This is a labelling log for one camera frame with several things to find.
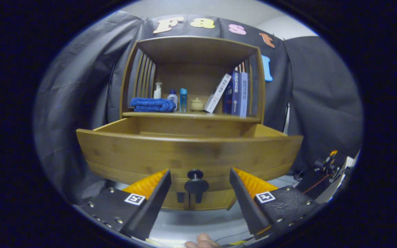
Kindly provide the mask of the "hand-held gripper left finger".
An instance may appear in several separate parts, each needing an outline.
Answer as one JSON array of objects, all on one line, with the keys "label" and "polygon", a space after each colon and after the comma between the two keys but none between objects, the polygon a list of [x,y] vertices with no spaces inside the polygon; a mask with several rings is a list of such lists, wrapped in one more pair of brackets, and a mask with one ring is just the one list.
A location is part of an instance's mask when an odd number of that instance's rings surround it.
[{"label": "hand-held gripper left finger", "polygon": [[107,229],[144,241],[150,236],[171,183],[168,168],[131,185],[109,181],[97,195],[74,207]]}]

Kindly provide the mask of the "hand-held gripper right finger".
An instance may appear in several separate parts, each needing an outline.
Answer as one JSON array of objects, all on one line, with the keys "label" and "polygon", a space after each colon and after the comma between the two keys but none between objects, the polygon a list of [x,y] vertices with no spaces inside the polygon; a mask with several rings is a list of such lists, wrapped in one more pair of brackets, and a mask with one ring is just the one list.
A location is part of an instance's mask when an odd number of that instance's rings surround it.
[{"label": "hand-held gripper right finger", "polygon": [[238,168],[230,170],[230,184],[255,239],[288,234],[321,210],[321,204],[296,188],[277,188]]}]

